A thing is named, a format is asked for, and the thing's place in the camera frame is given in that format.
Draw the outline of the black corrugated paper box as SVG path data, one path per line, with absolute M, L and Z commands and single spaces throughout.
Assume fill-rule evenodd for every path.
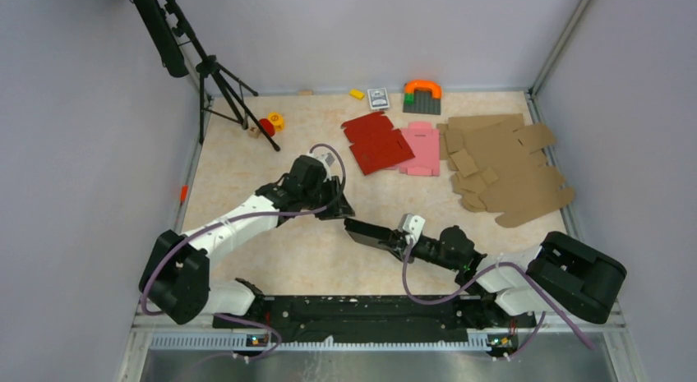
M 379 250 L 400 253 L 406 246 L 406 240 L 396 229 L 389 229 L 356 219 L 344 220 L 346 233 L 358 244 Z

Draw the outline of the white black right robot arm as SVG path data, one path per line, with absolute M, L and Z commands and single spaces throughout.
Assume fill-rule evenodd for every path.
M 482 316 L 493 326 L 544 311 L 604 324 L 627 277 L 621 262 L 558 231 L 526 251 L 499 255 L 477 251 L 457 225 L 443 229 L 437 238 L 427 237 L 418 216 L 402 228 L 375 228 L 372 236 L 372 246 L 399 260 L 403 273 L 415 260 L 455 272 L 457 289 L 433 300 L 416 296 L 403 275 L 405 294 L 412 301 L 434 306 L 466 292 L 484 300 Z

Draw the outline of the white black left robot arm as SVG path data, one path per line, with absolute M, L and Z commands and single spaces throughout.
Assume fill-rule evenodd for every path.
M 260 323 L 259 293 L 241 279 L 211 282 L 212 269 L 252 238 L 290 219 L 312 215 L 319 220 L 352 217 L 344 195 L 346 175 L 331 173 L 336 153 L 302 154 L 288 173 L 258 188 L 237 208 L 184 233 L 167 230 L 155 240 L 139 282 L 141 311 L 166 315 L 186 324 L 200 313 L 232 315 L 244 327 Z

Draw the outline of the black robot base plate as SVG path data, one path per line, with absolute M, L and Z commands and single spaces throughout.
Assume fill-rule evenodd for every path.
M 534 315 L 508 315 L 491 298 L 425 306 L 397 295 L 262 297 L 243 319 L 270 326 L 286 343 L 460 343 L 472 330 L 537 323 Z

